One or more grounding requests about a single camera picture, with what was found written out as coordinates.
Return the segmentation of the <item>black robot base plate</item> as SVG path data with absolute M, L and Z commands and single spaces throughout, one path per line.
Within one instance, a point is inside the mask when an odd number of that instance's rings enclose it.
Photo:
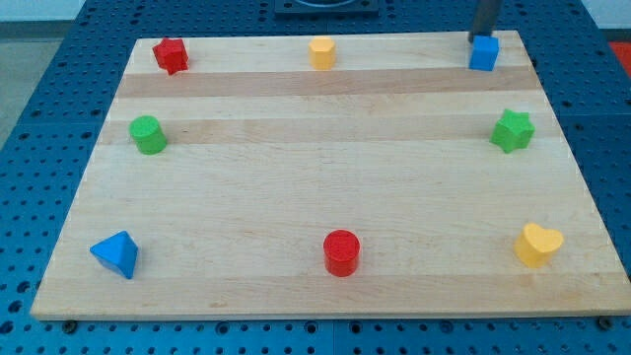
M 379 0 L 273 0 L 277 16 L 376 15 Z

